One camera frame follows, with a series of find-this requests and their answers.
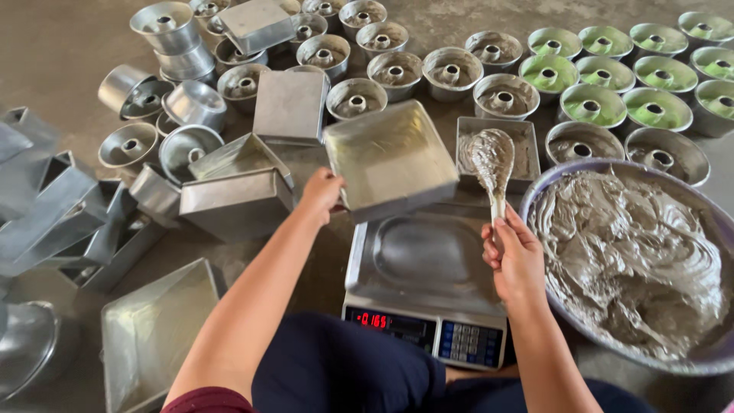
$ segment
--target scale keypad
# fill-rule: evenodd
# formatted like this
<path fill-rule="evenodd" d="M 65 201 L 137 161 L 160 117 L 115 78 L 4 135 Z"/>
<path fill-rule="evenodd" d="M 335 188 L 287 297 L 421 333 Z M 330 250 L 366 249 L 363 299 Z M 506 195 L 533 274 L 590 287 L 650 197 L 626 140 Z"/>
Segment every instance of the scale keypad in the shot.
<path fill-rule="evenodd" d="M 458 362 L 497 367 L 502 330 L 444 320 L 438 355 Z"/>

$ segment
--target concrete floor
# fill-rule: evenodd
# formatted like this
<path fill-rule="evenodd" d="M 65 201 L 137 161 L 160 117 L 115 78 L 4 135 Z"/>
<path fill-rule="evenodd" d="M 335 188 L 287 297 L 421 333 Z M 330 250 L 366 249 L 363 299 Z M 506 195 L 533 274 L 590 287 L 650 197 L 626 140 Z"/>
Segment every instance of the concrete floor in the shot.
<path fill-rule="evenodd" d="M 63 132 L 59 149 L 70 149 L 93 166 L 98 177 L 116 177 L 102 167 L 97 150 L 102 140 L 123 122 L 96 98 L 102 78 L 116 65 L 128 63 L 151 73 L 158 64 L 148 43 L 128 27 L 130 17 L 154 0 L 41 1 L 26 0 L 20 7 L 3 7 L 0 38 L 0 101 L 8 106 L 25 105 Z M 697 10 L 734 18 L 730 0 L 535 0 L 430 1 L 383 0 L 389 18 L 408 28 L 408 51 L 424 57 L 442 46 L 462 46 L 469 35 L 495 30 L 524 42 L 541 27 L 564 27 L 578 32 L 586 26 L 612 25 L 628 31 L 637 23 L 675 25 L 682 12 Z M 350 77 L 365 77 L 364 61 L 353 49 Z M 285 68 L 292 57 L 274 61 Z M 456 118 L 471 115 L 470 101 L 439 104 L 426 96 L 426 105 L 449 152 L 454 151 Z M 542 109 L 529 120 L 543 138 L 551 125 L 553 109 Z M 248 132 L 252 119 L 228 114 L 224 138 L 231 141 Z M 731 151 L 724 143 L 707 143 L 707 151 L 719 153 L 726 162 Z M 321 148 L 279 148 L 279 155 L 293 170 L 297 184 L 317 165 L 326 165 Z M 709 184 L 726 183 L 727 176 L 713 175 Z M 708 193 L 728 212 L 734 212 L 730 193 Z M 297 285 L 290 310 L 311 309 L 338 314 L 344 293 L 344 273 L 353 225 L 346 215 L 336 215 L 321 231 L 313 253 Z M 254 257 L 264 240 L 222 245 L 213 237 L 187 226 L 169 232 L 108 296 L 71 288 L 58 273 L 32 271 L 19 277 L 10 299 L 46 299 L 73 315 L 83 327 L 81 355 L 52 386 L 21 395 L 4 406 L 3 412 L 100 412 L 104 406 L 103 366 L 97 357 L 101 347 L 100 308 L 142 285 L 204 256 L 231 283 Z M 615 356 L 565 329 L 582 373 L 618 384 L 648 399 L 662 412 L 720 412 L 734 398 L 734 375 L 714 378 L 677 378 L 660 374 Z"/>

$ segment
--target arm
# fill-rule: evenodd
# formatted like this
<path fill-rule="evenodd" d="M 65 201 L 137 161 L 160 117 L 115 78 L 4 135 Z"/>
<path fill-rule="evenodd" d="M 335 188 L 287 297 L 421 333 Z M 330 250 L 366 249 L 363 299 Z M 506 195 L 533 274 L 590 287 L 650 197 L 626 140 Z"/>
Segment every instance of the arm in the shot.
<path fill-rule="evenodd" d="M 344 180 L 326 168 L 308 180 L 296 209 L 204 322 L 165 404 L 210 386 L 226 387 L 252 400 L 252 378 L 343 185 Z"/>
<path fill-rule="evenodd" d="M 528 412 L 601 413 L 551 314 L 540 241 L 509 204 L 506 216 L 507 222 L 494 223 L 505 247 L 502 259 L 497 260 L 491 224 L 482 228 L 482 258 L 494 269 L 497 293 L 507 305 Z"/>

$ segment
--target plastic spoon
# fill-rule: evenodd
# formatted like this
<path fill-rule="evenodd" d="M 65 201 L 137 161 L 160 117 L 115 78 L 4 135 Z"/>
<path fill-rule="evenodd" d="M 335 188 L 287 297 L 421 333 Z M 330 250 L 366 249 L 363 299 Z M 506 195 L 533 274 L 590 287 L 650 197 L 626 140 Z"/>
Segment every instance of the plastic spoon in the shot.
<path fill-rule="evenodd" d="M 495 218 L 505 219 L 505 191 L 515 166 L 515 144 L 507 133 L 499 129 L 485 129 L 471 143 L 471 160 L 479 183 L 490 196 L 494 226 Z M 497 231 L 492 232 L 492 240 L 499 252 L 497 260 L 500 260 L 504 255 L 504 245 Z"/>

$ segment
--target dark pants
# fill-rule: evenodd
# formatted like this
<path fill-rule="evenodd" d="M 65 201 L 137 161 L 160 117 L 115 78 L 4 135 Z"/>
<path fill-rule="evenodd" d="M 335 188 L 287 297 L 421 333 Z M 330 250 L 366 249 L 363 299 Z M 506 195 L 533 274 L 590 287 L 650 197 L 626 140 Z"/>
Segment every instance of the dark pants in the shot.
<path fill-rule="evenodd" d="M 444 364 L 421 349 L 335 317 L 285 317 L 252 384 L 262 413 L 527 412 L 517 378 L 445 385 Z M 607 412 L 652 412 L 632 394 L 586 380 Z"/>

